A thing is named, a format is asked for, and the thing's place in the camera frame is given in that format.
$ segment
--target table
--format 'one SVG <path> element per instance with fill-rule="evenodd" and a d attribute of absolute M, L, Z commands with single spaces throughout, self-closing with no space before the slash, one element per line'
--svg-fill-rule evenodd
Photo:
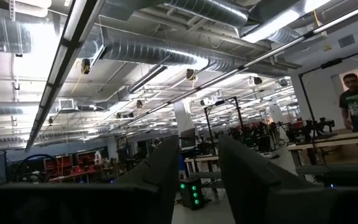
<path fill-rule="evenodd" d="M 312 157 L 312 155 L 314 155 L 314 148 L 344 146 L 348 144 L 358 144 L 358 133 L 338 134 L 331 138 L 315 140 L 313 143 L 311 142 L 308 144 L 292 144 L 287 146 L 287 149 L 291 152 L 293 162 L 297 168 L 302 166 L 299 155 L 300 151 L 308 151 L 311 164 L 316 165 L 316 159 Z"/>

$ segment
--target air vent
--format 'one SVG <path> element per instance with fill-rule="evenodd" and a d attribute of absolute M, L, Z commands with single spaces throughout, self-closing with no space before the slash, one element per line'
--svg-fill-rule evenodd
<path fill-rule="evenodd" d="M 61 110 L 73 110 L 74 100 L 73 99 L 59 99 L 59 108 Z"/>
<path fill-rule="evenodd" d="M 348 35 L 344 38 L 341 38 L 338 40 L 338 42 L 341 48 L 347 47 L 355 43 L 353 35 Z"/>

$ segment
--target silver ductwork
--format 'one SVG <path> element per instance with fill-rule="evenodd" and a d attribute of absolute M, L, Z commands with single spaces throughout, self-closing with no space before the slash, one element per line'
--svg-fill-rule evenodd
<path fill-rule="evenodd" d="M 43 142 L 49 141 L 56 141 L 59 139 L 80 139 L 86 138 L 92 135 L 104 134 L 107 133 L 108 128 L 98 128 L 95 129 L 92 133 L 89 131 L 65 131 L 60 133 L 45 133 L 38 135 L 37 143 L 36 144 L 43 144 Z M 0 138 L 0 143 L 7 143 L 7 142 L 15 142 L 17 144 L 26 143 L 27 139 L 18 136 L 8 136 Z"/>
<path fill-rule="evenodd" d="M 248 21 L 248 9 L 225 0 L 165 0 L 165 4 L 235 29 L 246 26 Z"/>
<path fill-rule="evenodd" d="M 103 108 L 93 102 L 79 102 L 73 99 L 68 99 L 72 103 L 62 105 L 62 102 L 55 102 L 51 108 L 50 113 L 76 113 L 76 112 L 97 112 L 106 111 L 108 108 Z M 34 114 L 37 112 L 39 102 L 0 102 L 0 115 L 21 115 L 21 114 Z"/>
<path fill-rule="evenodd" d="M 45 45 L 45 38 L 58 39 L 60 20 L 53 13 L 46 18 L 19 15 L 16 22 L 9 20 L 9 12 L 0 9 L 0 52 L 14 54 L 33 53 L 39 45 Z M 88 36 L 79 58 L 93 58 L 102 46 L 102 35 L 99 26 Z M 215 64 L 209 68 L 215 72 L 227 72 L 246 63 L 244 58 L 197 48 L 194 46 L 166 42 L 142 35 L 132 34 L 115 29 L 107 31 L 107 51 L 103 59 L 118 60 L 133 63 L 156 64 L 161 59 L 171 55 L 164 65 L 187 65 L 189 68 L 201 69 L 209 63 Z M 279 78 L 285 76 L 284 69 L 273 69 L 268 64 L 258 64 L 250 68 L 249 72 L 259 73 L 266 77 Z"/>
<path fill-rule="evenodd" d="M 196 16 L 231 26 L 240 38 L 247 31 L 255 27 L 255 25 L 247 24 L 250 13 L 249 10 L 234 2 L 225 0 L 165 0 L 165 4 Z M 297 33 L 297 31 L 283 27 L 269 35 L 266 39 L 279 44 L 286 44 L 299 36 L 300 34 Z"/>
<path fill-rule="evenodd" d="M 286 44 L 289 43 L 296 38 L 300 37 L 301 34 L 297 31 L 289 28 L 289 27 L 283 27 L 279 29 L 278 31 L 274 32 L 273 34 L 270 34 L 267 39 L 271 40 L 273 42 L 279 43 L 279 44 Z"/>

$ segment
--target black box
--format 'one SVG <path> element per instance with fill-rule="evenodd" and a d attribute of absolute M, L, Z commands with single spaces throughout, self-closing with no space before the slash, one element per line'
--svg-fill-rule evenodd
<path fill-rule="evenodd" d="M 186 178 L 179 181 L 180 196 L 184 207 L 197 210 L 204 206 L 201 187 L 201 179 Z"/>

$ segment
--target spiral duct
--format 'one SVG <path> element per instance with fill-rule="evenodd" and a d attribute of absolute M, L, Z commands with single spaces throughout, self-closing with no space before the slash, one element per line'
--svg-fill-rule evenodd
<path fill-rule="evenodd" d="M 19 14 L 15 22 L 10 21 L 9 12 L 0 9 L 0 52 L 27 54 L 40 51 L 45 41 L 58 41 L 63 23 L 58 16 L 50 13 L 45 18 Z M 79 58 L 93 58 L 103 44 L 101 29 L 94 26 Z M 209 63 L 215 64 L 208 70 L 228 72 L 246 63 L 245 59 L 232 55 L 202 49 L 199 47 L 166 42 L 143 35 L 132 34 L 120 30 L 109 29 L 106 39 L 107 51 L 103 59 L 118 60 L 132 63 L 156 64 L 171 55 L 164 65 L 187 65 L 201 69 Z M 270 78 L 280 78 L 287 74 L 284 69 L 273 68 L 260 63 L 251 67 L 248 72 L 259 73 Z"/>

